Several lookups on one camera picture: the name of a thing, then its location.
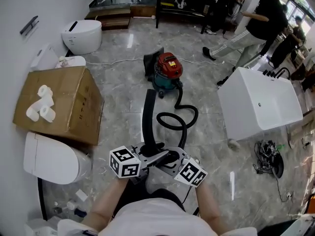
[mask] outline gray marble floor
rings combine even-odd
[[[146,90],[152,88],[144,78],[142,60],[117,62],[117,60],[142,58],[159,47],[174,53],[178,58],[191,62],[209,61],[203,57],[201,48],[224,42],[222,34],[200,34],[199,26],[175,24],[161,21],[155,28],[151,19],[132,19],[129,29],[103,32],[99,50],[85,55],[102,96],[105,100],[100,127],[99,144],[93,148],[93,172],[86,179],[69,185],[44,183],[46,208],[52,216],[54,202],[65,207],[70,199],[77,200],[75,192],[82,189],[89,197],[85,202],[77,200],[80,208],[88,211],[93,200],[109,184],[114,174],[108,166],[109,150],[122,145],[135,145],[141,140],[141,111]],[[289,220],[297,214],[305,194],[310,176],[310,158],[313,148],[302,148],[299,143],[294,149],[287,144],[286,128],[274,129],[249,139],[240,141],[241,149],[232,151],[227,146],[221,106],[217,95],[216,82],[230,75],[239,52],[219,59],[213,64],[191,63],[181,60],[184,73],[182,104],[192,104],[199,109],[197,123],[189,129],[185,150],[198,158],[207,170],[207,183],[210,185],[220,205],[222,215],[232,228],[254,226],[258,230],[266,225]],[[304,94],[299,84],[295,84],[302,109],[305,108]],[[181,132],[163,128],[156,121],[156,114],[162,111],[176,113],[185,121],[190,121],[192,113],[186,110],[175,111],[177,92],[164,99],[157,98],[153,129],[155,138],[167,146],[176,146]],[[279,179],[280,192],[285,199],[287,192],[294,193],[293,199],[282,203],[276,180],[268,175],[257,175],[253,169],[256,156],[253,148],[256,141],[272,139],[283,144],[281,154],[284,159],[284,174]],[[235,199],[231,199],[230,172],[235,174]],[[174,181],[170,176],[151,169],[147,181],[150,191],[164,187],[183,200],[188,186]],[[192,190],[184,206],[189,213],[197,207],[196,196]],[[80,220],[71,211],[64,209],[59,216]]]

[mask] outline wooden step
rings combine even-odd
[[[103,10],[95,10],[90,11],[89,14],[85,17],[85,19],[95,18],[117,18],[117,17],[130,17],[130,7],[128,8],[115,8],[115,9],[103,9]]]
[[[98,19],[102,23],[102,30],[128,29],[130,17]]]

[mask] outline white toilet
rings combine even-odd
[[[75,55],[96,51],[102,41],[102,23],[97,20],[79,20],[68,24],[61,32],[64,44]]]
[[[61,67],[85,66],[87,63],[82,56],[58,58],[53,46],[48,43],[42,46],[31,63],[31,70],[47,70]]]
[[[28,132],[24,170],[49,182],[69,184],[91,173],[91,159],[84,153],[54,139]]]

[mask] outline white cable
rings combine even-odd
[[[143,58],[136,58],[136,59],[123,59],[123,60],[118,60],[118,61],[115,61],[113,63],[91,63],[91,62],[88,62],[86,61],[88,64],[91,64],[91,65],[113,65],[113,64],[116,64],[118,62],[123,62],[123,61],[136,61],[136,60],[143,60]],[[212,65],[220,65],[220,64],[223,64],[224,61],[222,63],[219,63],[219,64],[216,64],[216,63],[213,63],[213,62],[208,62],[208,61],[189,61],[189,60],[186,60],[186,59],[182,59],[182,58],[179,58],[178,60],[183,60],[183,61],[186,61],[188,63],[191,63],[191,64],[198,64],[198,63],[208,63],[208,64],[212,64]]]

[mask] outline toilet tank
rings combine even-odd
[[[48,70],[53,69],[56,67],[59,59],[55,53],[53,46],[48,43],[41,47],[36,53],[32,63],[31,63],[31,70],[38,71],[38,70]]]

